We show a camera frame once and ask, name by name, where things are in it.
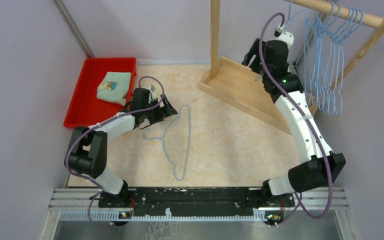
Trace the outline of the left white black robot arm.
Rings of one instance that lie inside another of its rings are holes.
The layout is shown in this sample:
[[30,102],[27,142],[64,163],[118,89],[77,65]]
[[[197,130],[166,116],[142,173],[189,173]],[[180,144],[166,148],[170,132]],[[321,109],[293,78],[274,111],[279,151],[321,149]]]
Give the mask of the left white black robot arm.
[[177,114],[164,94],[157,98],[150,88],[137,88],[132,100],[114,116],[73,130],[64,166],[71,175],[90,180],[110,195],[116,206],[124,207],[130,200],[128,184],[107,166],[109,143],[139,128],[144,121],[153,125]]

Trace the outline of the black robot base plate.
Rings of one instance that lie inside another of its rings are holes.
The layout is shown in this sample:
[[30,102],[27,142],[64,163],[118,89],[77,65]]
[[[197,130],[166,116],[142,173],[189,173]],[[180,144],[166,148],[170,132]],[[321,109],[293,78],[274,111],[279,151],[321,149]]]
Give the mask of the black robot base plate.
[[261,187],[129,187],[123,201],[103,192],[100,208],[128,208],[135,217],[251,216],[259,208],[294,207],[290,193],[271,196]]

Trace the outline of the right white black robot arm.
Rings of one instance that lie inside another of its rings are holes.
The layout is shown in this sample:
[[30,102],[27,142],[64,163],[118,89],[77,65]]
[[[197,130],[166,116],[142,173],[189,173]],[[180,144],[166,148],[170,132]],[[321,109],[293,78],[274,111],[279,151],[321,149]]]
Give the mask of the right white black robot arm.
[[299,77],[288,70],[288,54],[286,42],[256,38],[242,61],[261,75],[264,90],[286,120],[298,150],[299,165],[263,183],[261,199],[267,206],[275,206],[283,194],[332,187],[346,163],[344,155],[335,153],[322,137]]

